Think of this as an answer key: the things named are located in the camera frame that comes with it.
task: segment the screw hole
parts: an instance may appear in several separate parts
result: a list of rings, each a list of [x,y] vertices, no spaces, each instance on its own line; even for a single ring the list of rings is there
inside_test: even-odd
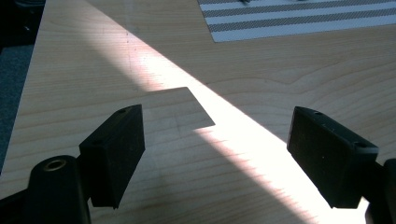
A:
[[[61,169],[65,165],[66,165],[66,161],[65,160],[50,161],[44,167],[44,171],[47,171],[47,172],[56,171],[56,170]]]

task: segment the black plastic block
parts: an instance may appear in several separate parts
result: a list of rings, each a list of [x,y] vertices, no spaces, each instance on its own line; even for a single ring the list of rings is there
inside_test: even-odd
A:
[[[326,115],[295,107],[288,151],[330,207],[357,208],[361,171],[375,162],[378,148]]]
[[[118,208],[145,151],[141,105],[115,112],[80,145],[93,206]]]

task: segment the wooden table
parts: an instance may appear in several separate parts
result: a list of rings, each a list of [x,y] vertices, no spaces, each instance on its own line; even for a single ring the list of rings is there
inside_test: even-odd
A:
[[[0,198],[111,113],[142,104],[147,150],[92,223],[362,223],[330,209],[286,150],[296,105],[396,157],[396,26],[215,44],[197,1],[49,0]]]

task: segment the striped mat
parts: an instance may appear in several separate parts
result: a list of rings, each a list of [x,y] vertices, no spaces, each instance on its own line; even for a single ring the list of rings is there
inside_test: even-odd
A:
[[[396,0],[198,0],[215,42],[396,23]]]

